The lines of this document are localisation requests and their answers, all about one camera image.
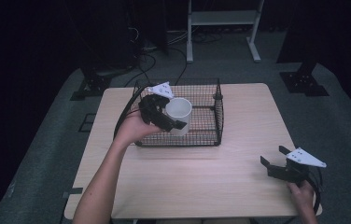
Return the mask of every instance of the black cable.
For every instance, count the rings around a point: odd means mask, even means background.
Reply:
[[[308,177],[306,181],[313,187],[313,190],[316,193],[316,201],[315,201],[315,205],[313,206],[313,210],[315,211],[315,214],[317,214],[318,207],[320,206],[320,202],[321,202],[321,193],[319,191],[318,186],[310,177]]]
[[[315,176],[315,174],[313,174],[312,171],[309,171],[309,174],[313,177],[313,179],[315,180],[315,182],[316,182],[317,184],[320,183],[320,182],[318,182],[317,177]]]
[[[319,167],[317,167],[317,171],[318,171],[318,177],[320,179],[320,186],[322,188],[324,186],[323,175],[321,174],[321,169]]]
[[[215,37],[213,35],[208,35],[206,33],[196,34],[196,35],[193,36],[192,41],[193,41],[194,44],[201,44],[201,45],[211,44],[211,43],[217,42],[217,41],[222,39],[222,34],[221,33],[218,33],[217,35],[219,37]]]
[[[123,121],[126,119],[126,117],[128,116],[129,114],[129,110],[131,109],[134,101],[137,99],[137,97],[139,97],[141,95],[141,93],[143,92],[143,90],[146,88],[146,87],[150,87],[152,86],[151,83],[147,83],[145,84],[144,86],[140,87],[132,96],[132,98],[129,100],[129,102],[127,103],[127,105],[125,106],[125,108],[123,109],[122,113],[120,114],[119,116],[119,119],[118,119],[118,122],[117,122],[117,125],[115,126],[115,130],[114,130],[114,139],[115,137],[117,136],[117,133],[118,133],[118,130],[119,130],[119,127],[120,125],[123,123]]]
[[[139,110],[141,110],[141,109],[146,109],[146,108],[147,108],[146,106],[143,106],[143,107],[141,107],[141,108],[138,107],[138,109],[135,109],[135,110],[132,110],[132,111],[128,112],[126,116],[129,116],[130,114],[132,114],[132,113],[134,113],[134,112],[137,112],[137,111],[139,111]]]
[[[123,87],[127,87],[127,86],[129,85],[129,83],[131,83],[136,77],[139,77],[139,76],[145,74],[147,71],[149,71],[150,69],[152,69],[152,68],[155,66],[155,64],[156,64],[156,59],[155,59],[155,57],[153,57],[153,56],[151,56],[151,55],[148,55],[148,54],[145,54],[145,55],[146,55],[146,56],[149,56],[151,59],[153,59],[153,64],[152,64],[147,70],[143,70],[143,69],[141,69],[141,67],[140,67],[140,69],[142,70],[142,72],[139,73],[139,74],[137,74],[137,75],[135,75],[134,77],[130,78],[129,81],[127,81],[126,84],[125,84]]]
[[[140,71],[144,74],[144,76],[145,76],[145,77],[147,78],[147,80],[149,81],[149,77],[148,77],[146,71],[144,71],[144,70],[141,68],[141,66],[138,66],[138,68],[140,69]]]
[[[182,75],[184,75],[185,70],[187,70],[187,65],[188,65],[188,62],[187,62],[187,55],[185,55],[185,53],[184,53],[182,50],[180,50],[180,49],[174,49],[174,48],[169,48],[169,49],[172,49],[172,50],[175,50],[175,51],[180,52],[180,53],[182,54],[182,56],[184,56],[184,59],[185,59],[185,66],[184,66],[184,69],[182,69],[181,74],[178,76],[178,78],[177,78],[176,81],[175,81],[175,86],[176,86],[176,85],[178,84],[179,79],[181,79]]]

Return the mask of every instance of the forearm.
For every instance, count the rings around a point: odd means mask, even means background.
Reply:
[[[108,223],[125,151],[125,146],[111,145],[80,199],[73,223]]]

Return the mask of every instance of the wire mesh basket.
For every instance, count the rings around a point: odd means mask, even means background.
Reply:
[[[183,97],[192,104],[190,130],[183,136],[175,136],[168,132],[154,133],[136,142],[140,147],[202,147],[219,146],[222,138],[224,112],[221,88],[218,78],[150,80],[161,84],[170,82],[175,97]],[[147,80],[137,80],[134,92],[147,84]],[[144,90],[134,102],[138,104],[147,94]]]

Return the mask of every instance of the cord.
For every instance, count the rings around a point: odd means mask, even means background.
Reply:
[[[181,74],[178,76],[178,78],[177,78],[176,81],[175,81],[175,86],[176,86],[176,85],[178,84],[179,79],[181,79],[182,75],[184,75],[185,70],[187,70],[187,66],[188,66],[187,55],[185,55],[185,53],[184,53],[182,50],[180,50],[180,49],[174,49],[174,48],[169,48],[169,49],[172,49],[172,50],[175,50],[175,51],[180,52],[180,53],[182,54],[182,56],[184,56],[184,59],[185,59],[185,66],[184,66],[184,68],[182,69]]]
[[[317,167],[318,173],[319,173],[319,181],[317,180],[317,177],[315,176],[315,174],[311,171],[309,171],[310,175],[313,177],[313,179],[315,180],[315,182],[317,183],[317,187],[320,190],[320,192],[323,191],[322,187],[323,187],[323,181],[322,181],[322,176],[321,176],[321,171],[319,170],[319,168]]]
[[[139,111],[139,110],[141,110],[141,109],[145,109],[145,108],[147,108],[146,106],[143,106],[143,107],[138,107],[138,109],[135,109],[135,110],[132,110],[132,111],[129,111],[128,113],[127,113],[127,115],[126,115],[126,117],[127,116],[129,116],[130,114],[132,114],[132,113],[134,113],[134,112],[137,112],[137,111]]]
[[[211,43],[214,43],[214,42],[217,42],[217,41],[219,41],[219,40],[221,40],[222,39],[222,34],[221,33],[218,33],[218,36],[219,37],[215,37],[215,36],[213,36],[213,35],[208,35],[208,34],[197,34],[197,35],[194,35],[193,36],[193,43],[195,43],[195,44],[201,44],[201,45],[203,45],[203,44],[211,44]]]
[[[115,126],[115,130],[114,130],[114,139],[115,137],[117,136],[117,133],[118,133],[118,130],[119,130],[119,127],[120,125],[123,123],[123,121],[126,119],[126,117],[128,116],[129,114],[129,110],[131,109],[134,101],[137,99],[137,97],[139,97],[141,95],[141,92],[143,92],[143,90],[146,88],[146,87],[150,87],[152,86],[151,83],[147,83],[145,84],[144,86],[140,87],[132,96],[132,98],[129,100],[129,102],[127,103],[127,105],[125,106],[125,108],[123,109],[122,113],[120,114],[119,116],[119,119],[118,119],[118,122],[117,122],[117,125]]]
[[[321,174],[321,169],[317,167],[317,171],[318,171],[318,177],[320,179],[320,186],[321,188],[324,186],[324,182],[323,182],[323,175]]]
[[[152,64],[147,70],[143,70],[143,69],[141,68],[141,66],[139,65],[139,68],[140,68],[140,70],[141,70],[142,72],[139,73],[139,74],[137,74],[137,75],[135,75],[135,76],[133,76],[132,78],[130,78],[130,79],[126,82],[126,84],[125,84],[123,87],[127,87],[127,86],[129,85],[129,83],[131,83],[136,77],[139,77],[139,76],[141,76],[141,75],[143,75],[143,74],[145,74],[147,80],[149,80],[149,78],[148,78],[146,72],[149,71],[150,69],[152,69],[152,68],[155,66],[155,64],[156,64],[156,59],[155,59],[155,57],[153,57],[153,56],[151,56],[151,55],[148,55],[148,54],[144,54],[144,55],[150,57],[150,58],[153,60],[153,64]]]
[[[138,39],[138,36],[140,36],[140,33],[139,33],[138,30],[135,29],[134,27],[129,27],[129,30],[134,30],[134,31],[135,31],[135,39],[134,39],[134,41],[136,41],[136,40]]]
[[[316,201],[315,201],[315,205],[313,206],[313,210],[315,211],[315,214],[317,214],[318,207],[320,206],[320,202],[321,202],[321,194],[317,185],[310,177],[308,177],[306,181],[313,187],[313,190],[316,193]]]
[[[208,2],[209,2],[209,0],[206,0],[206,1],[204,2],[203,11],[206,11]],[[214,5],[215,2],[216,2],[216,0],[213,0],[213,1],[211,2],[211,6],[209,7],[208,10],[211,10],[211,8],[213,7],[213,5]],[[194,33],[195,31],[197,31],[197,30],[199,29],[199,27],[200,27],[200,26],[194,27],[194,29],[193,29],[191,32]],[[183,31],[183,34],[182,34],[182,35],[180,35],[180,36],[178,36],[178,37],[176,37],[176,38],[174,38],[174,39],[168,41],[168,42],[167,42],[167,45],[170,46],[170,45],[175,44],[176,42],[179,42],[179,41],[181,41],[181,40],[183,40],[183,39],[186,39],[186,38],[187,38],[187,34],[188,34],[187,31]],[[145,50],[145,51],[151,51],[151,50],[155,50],[155,49],[157,49],[157,47],[142,48],[142,50]]]

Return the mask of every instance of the white paper cup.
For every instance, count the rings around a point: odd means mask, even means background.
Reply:
[[[182,136],[190,130],[191,112],[192,104],[187,99],[173,98],[170,100],[170,103],[166,105],[167,116],[174,121],[180,120],[187,123],[187,125],[181,130],[172,129],[172,131],[170,131],[171,134]]]

